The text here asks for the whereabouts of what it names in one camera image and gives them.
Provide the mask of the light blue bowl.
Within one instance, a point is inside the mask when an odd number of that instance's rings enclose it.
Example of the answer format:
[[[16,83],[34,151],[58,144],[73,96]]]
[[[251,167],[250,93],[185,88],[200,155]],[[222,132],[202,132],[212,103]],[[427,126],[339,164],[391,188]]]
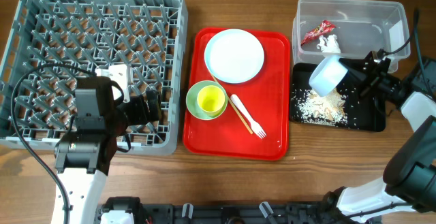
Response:
[[[337,55],[326,57],[313,71],[309,78],[310,87],[320,96],[325,97],[342,81],[347,73]]]

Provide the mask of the yellow plastic cup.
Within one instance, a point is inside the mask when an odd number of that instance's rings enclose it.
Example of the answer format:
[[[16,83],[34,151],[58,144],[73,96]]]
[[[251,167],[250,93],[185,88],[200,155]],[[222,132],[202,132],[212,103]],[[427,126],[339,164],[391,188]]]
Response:
[[[197,104],[205,114],[216,117],[224,107],[225,94],[218,86],[205,86],[198,93]]]

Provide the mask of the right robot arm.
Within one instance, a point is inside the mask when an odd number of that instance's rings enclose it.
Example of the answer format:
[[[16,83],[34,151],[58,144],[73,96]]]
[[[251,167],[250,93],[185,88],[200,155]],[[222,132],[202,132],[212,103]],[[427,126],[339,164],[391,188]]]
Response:
[[[381,178],[327,195],[332,223],[365,223],[391,212],[435,211],[435,98],[425,76],[431,63],[431,59],[419,58],[413,71],[399,80],[388,73],[390,59],[378,51],[363,60],[332,55],[312,73],[309,84],[321,96],[350,75],[359,98],[383,95],[414,131],[388,162]]]

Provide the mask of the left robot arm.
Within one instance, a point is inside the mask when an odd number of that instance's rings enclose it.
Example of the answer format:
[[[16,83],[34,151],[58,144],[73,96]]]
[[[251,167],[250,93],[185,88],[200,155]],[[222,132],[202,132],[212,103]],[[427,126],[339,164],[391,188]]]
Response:
[[[161,95],[147,91],[124,102],[113,97],[120,86],[103,76],[80,78],[75,100],[76,130],[68,131],[55,146],[57,187],[52,223],[92,223],[104,190],[110,161],[120,151],[119,136],[132,125],[161,118]]]

